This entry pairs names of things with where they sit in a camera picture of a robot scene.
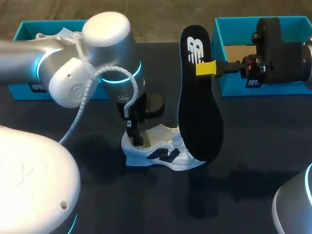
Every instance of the cable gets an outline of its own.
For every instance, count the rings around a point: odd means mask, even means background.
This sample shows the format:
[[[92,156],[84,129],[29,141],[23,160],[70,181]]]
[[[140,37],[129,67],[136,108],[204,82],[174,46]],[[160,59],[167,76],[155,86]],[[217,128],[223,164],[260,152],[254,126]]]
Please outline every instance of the cable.
[[[80,60],[82,61],[82,63],[84,64],[84,67],[85,69],[87,70],[87,72],[89,73],[91,79],[89,80],[87,86],[86,86],[86,89],[84,91],[84,94],[83,94],[83,98],[82,98],[82,101],[81,101],[81,104],[80,104],[80,107],[79,107],[79,110],[78,110],[78,113],[72,123],[72,125],[70,126],[69,130],[67,131],[67,133],[63,136],[63,138],[59,141],[60,144],[63,144],[65,142],[65,140],[69,137],[69,135],[73,132],[74,128],[76,127],[76,125],[78,124],[82,114],[83,114],[83,111],[84,111],[84,108],[89,100],[89,96],[90,96],[90,89],[92,88],[92,86],[94,85],[94,82],[97,80],[97,77],[105,72],[111,72],[111,71],[117,71],[117,72],[120,72],[120,73],[123,73],[124,75],[126,75],[128,78],[130,78],[130,81],[133,85],[133,96],[132,98],[130,99],[129,102],[127,102],[123,108],[124,110],[124,114],[125,114],[125,117],[128,118],[129,117],[129,108],[135,103],[135,101],[137,100],[137,96],[138,96],[138,86],[137,86],[137,81],[136,79],[133,77],[133,75],[127,71],[126,69],[122,68],[122,67],[118,67],[118,66],[103,66],[103,67],[100,67],[96,72],[95,72],[95,69],[94,71],[92,71],[92,69],[90,68],[90,65],[86,59],[86,57],[84,56],[83,52],[82,52],[82,48],[81,48],[81,44],[80,44],[80,39],[82,37],[81,34],[75,34],[77,36],[74,36],[74,39],[75,39],[75,45],[76,45],[76,48],[77,48],[77,52],[78,52],[78,55],[79,55],[79,58]]]

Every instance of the table surface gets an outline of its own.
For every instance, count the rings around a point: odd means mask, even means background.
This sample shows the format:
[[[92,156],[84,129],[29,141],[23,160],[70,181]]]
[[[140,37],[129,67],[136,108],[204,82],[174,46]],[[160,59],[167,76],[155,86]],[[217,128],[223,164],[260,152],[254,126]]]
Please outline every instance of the table surface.
[[[176,127],[178,43],[139,44],[138,52],[147,91],[166,98],[164,115],[145,127]],[[210,165],[184,172],[126,167],[126,126],[115,104],[89,102],[65,145],[82,181],[75,234],[276,234],[273,196],[312,161],[312,96],[221,98],[216,83],[213,89],[224,117],[223,149]],[[55,140],[77,113],[52,101],[14,101],[6,88],[0,97],[1,125]]]

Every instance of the yellow tab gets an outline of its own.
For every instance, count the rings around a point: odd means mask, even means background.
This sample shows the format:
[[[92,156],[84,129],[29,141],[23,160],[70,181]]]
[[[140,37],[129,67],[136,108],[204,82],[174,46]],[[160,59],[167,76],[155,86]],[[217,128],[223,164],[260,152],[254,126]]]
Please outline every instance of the yellow tab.
[[[215,60],[212,62],[196,64],[196,76],[202,75],[216,75]]]

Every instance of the blue box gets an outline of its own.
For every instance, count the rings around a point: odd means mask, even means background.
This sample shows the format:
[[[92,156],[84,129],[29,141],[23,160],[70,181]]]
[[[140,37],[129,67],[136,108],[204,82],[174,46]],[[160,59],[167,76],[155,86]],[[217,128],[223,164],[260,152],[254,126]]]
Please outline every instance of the blue box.
[[[252,45],[251,37],[262,17],[216,18],[212,39],[214,59],[228,61],[225,46]],[[278,17],[282,39],[286,42],[304,43],[312,35],[312,24],[305,16]],[[258,96],[258,95],[299,95],[312,94],[304,82],[261,85],[259,88],[245,88],[247,79],[240,73],[225,74],[219,79],[222,96]]]
[[[55,20],[55,21],[23,21],[13,40],[35,39],[37,33],[45,35],[55,35],[63,28],[73,32],[82,31],[86,20]],[[17,84],[9,86],[9,90],[15,100],[52,100],[48,92],[33,92],[31,84]],[[41,89],[42,85],[33,86],[33,89]],[[103,87],[99,85],[92,99],[108,99]]]

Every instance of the insole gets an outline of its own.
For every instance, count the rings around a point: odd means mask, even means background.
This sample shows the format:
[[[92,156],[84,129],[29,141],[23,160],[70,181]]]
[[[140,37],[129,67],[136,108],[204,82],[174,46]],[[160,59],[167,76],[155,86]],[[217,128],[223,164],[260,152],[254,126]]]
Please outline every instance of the insole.
[[[212,60],[210,38],[202,26],[185,28],[180,38],[182,84],[178,107],[181,136],[191,155],[213,161],[223,143],[223,118],[212,91],[211,76],[196,77],[195,64]]]

